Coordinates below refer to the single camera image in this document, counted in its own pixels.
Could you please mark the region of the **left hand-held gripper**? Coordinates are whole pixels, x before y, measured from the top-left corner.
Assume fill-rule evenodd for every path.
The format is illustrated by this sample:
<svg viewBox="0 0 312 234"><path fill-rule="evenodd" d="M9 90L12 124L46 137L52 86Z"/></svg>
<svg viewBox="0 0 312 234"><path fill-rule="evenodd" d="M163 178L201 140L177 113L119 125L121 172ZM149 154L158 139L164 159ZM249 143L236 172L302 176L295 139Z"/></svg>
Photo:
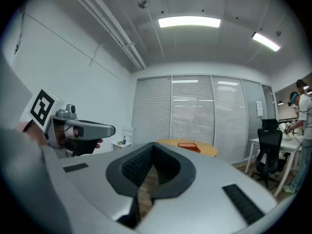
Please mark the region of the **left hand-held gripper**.
<svg viewBox="0 0 312 234"><path fill-rule="evenodd" d="M39 93L32 97L29 109L31 123L35 123L42 131L45 143L53 148L58 158L91 155L92 153L73 152L60 144L60 131L64 126L83 128L83 139L101 139L113 136L116 129L113 125L98 122L80 121L76 108L55 96L51 91L42 87Z"/></svg>

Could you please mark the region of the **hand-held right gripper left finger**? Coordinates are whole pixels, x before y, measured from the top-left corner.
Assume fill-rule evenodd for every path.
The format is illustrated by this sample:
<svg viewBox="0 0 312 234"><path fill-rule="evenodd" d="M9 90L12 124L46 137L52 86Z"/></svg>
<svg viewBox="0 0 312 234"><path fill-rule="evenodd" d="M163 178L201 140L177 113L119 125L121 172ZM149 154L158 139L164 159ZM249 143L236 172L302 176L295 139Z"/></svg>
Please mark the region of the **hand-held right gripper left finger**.
<svg viewBox="0 0 312 234"><path fill-rule="evenodd" d="M138 217L136 201L120 195L107 180L112 161L133 154L144 145L121 151L58 159L49 147L43 147L45 165L64 210L67 234L152 234L148 219L130 227L124 221Z"/></svg>

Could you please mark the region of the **person's left hand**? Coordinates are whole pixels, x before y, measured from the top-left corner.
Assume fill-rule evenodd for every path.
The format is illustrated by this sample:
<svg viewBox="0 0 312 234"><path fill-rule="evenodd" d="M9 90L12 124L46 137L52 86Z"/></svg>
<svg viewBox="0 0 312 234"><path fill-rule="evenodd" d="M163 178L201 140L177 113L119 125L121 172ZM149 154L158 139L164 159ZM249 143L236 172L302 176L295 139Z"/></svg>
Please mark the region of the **person's left hand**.
<svg viewBox="0 0 312 234"><path fill-rule="evenodd" d="M60 144L73 152L92 153L94 149L99 149L103 139L83 140L83 128L78 126L64 126L60 131Z"/></svg>

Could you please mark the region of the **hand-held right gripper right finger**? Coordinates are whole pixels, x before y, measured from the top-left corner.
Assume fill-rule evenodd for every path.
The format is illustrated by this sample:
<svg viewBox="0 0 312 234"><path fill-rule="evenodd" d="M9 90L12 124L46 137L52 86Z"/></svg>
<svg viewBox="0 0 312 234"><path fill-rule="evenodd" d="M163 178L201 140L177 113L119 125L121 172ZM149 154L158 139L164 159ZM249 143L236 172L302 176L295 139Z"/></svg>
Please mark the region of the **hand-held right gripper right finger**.
<svg viewBox="0 0 312 234"><path fill-rule="evenodd" d="M247 223L223 191L236 184L264 213L277 206L276 199L258 182L227 162L183 148L166 145L195 166L192 185L179 197L159 199L137 225L140 234L231 234Z"/></svg>

